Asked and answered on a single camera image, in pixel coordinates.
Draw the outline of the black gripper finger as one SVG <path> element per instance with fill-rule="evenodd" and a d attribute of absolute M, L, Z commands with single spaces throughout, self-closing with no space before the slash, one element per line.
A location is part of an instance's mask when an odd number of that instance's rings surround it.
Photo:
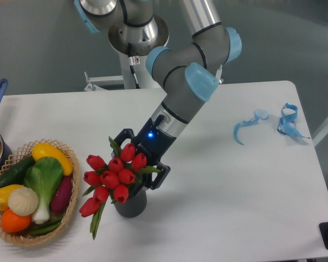
<path fill-rule="evenodd" d="M 129 186 L 129 196 L 134 197 L 140 190 L 157 189 L 169 174 L 171 168 L 158 162 L 155 166 L 146 166 L 135 172 L 135 182 Z"/>
<path fill-rule="evenodd" d="M 135 145 L 136 140 L 134 138 L 135 138 L 135 135 L 134 135 L 133 130 L 131 128 L 125 128 L 116 136 L 114 141 L 120 148 L 121 145 L 123 144 L 123 142 L 127 139 L 130 140 L 130 143 L 133 143 Z"/>

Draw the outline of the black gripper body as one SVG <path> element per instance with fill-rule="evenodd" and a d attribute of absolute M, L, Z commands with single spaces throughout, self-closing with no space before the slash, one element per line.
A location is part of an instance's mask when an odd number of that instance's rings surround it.
<path fill-rule="evenodd" d="M 171 147 L 176 137 L 166 134 L 159 128 L 164 117 L 157 117 L 155 121 L 147 120 L 143 128 L 133 138 L 133 144 L 138 153 L 143 153 L 147 159 L 147 165 L 155 166 L 161 157 Z"/>

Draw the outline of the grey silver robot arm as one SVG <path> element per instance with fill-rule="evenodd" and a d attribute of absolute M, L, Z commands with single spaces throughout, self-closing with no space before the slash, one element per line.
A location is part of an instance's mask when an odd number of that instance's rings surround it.
<path fill-rule="evenodd" d="M 145 57 L 147 76 L 166 96 L 138 134 L 125 129 L 117 137 L 130 139 L 147 164 L 160 169 L 156 177 L 147 172 L 130 189 L 135 196 L 142 188 L 158 188 L 170 168 L 161 157 L 216 90 L 219 66 L 237 58 L 242 43 L 233 28 L 225 28 L 212 1 L 180 1 L 189 25 L 192 43 L 172 51 L 166 47 L 168 28 L 156 16 L 152 1 L 75 1 L 88 29 L 108 31 L 112 47 L 127 57 Z"/>

